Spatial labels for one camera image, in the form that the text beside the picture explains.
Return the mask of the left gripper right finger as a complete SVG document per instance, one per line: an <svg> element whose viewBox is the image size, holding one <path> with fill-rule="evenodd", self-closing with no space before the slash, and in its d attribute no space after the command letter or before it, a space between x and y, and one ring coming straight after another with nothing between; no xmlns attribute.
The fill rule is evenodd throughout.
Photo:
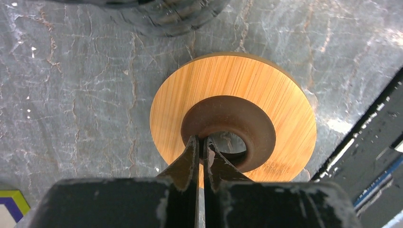
<svg viewBox="0 0 403 228"><path fill-rule="evenodd" d="M332 182L253 182L203 141L208 228L359 228L347 194Z"/></svg>

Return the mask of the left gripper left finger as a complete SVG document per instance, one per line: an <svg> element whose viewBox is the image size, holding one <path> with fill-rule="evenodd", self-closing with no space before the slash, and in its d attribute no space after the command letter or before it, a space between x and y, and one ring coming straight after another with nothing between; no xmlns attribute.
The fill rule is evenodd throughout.
<svg viewBox="0 0 403 228"><path fill-rule="evenodd" d="M32 228L196 228L200 140L156 177L81 178L56 182Z"/></svg>

